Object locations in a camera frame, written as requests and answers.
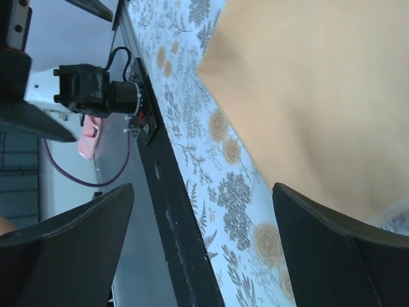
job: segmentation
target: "black metal frame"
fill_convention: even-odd
[[[133,57],[138,57],[138,43],[127,13],[128,1],[120,0],[117,11],[118,24],[125,45]],[[155,121],[155,133],[146,141],[144,133],[137,138],[139,154],[151,194],[165,258],[180,307],[224,307],[224,301],[208,258],[205,244],[183,182],[176,157],[150,79],[143,61],[137,73],[142,78],[150,114]]]

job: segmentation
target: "screw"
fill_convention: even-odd
[[[17,24],[17,25],[14,27],[14,31],[16,31],[17,33],[21,33],[21,32],[23,32],[23,27],[20,26],[19,24]]]
[[[156,178],[160,179],[158,163],[155,164],[155,175],[156,175]]]
[[[146,134],[148,134],[148,133],[149,133],[149,130],[150,130],[149,125],[148,125],[148,124],[145,124],[145,126],[143,126],[143,131],[144,131]]]
[[[129,80],[130,82],[132,82],[133,80],[135,80],[135,73],[130,72],[130,73],[128,74],[128,80]]]

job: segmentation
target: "metal bracket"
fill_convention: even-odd
[[[70,119],[70,115],[68,113],[59,112],[58,118],[63,122],[67,122]]]
[[[141,58],[135,58],[130,70],[129,81],[137,83],[141,89],[141,106],[139,113],[143,114],[143,118],[138,124],[135,132],[138,138],[143,138],[144,144],[148,146],[155,138],[160,125],[160,113],[155,93],[151,85],[151,81],[146,73]]]

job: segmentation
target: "table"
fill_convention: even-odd
[[[294,306],[271,191],[195,73],[224,3],[137,0],[128,13],[225,305]],[[408,216],[382,227],[408,232]]]

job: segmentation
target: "black mounting plate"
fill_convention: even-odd
[[[135,58],[134,63],[130,70],[130,82],[137,83],[141,90],[141,106],[135,119],[137,120],[139,114],[143,113],[143,118],[139,123],[140,131],[137,134],[138,138],[143,138],[143,143],[148,146],[155,138],[159,126],[160,126],[160,113],[157,109],[157,100],[155,93],[153,92],[151,81],[146,73],[141,58]]]

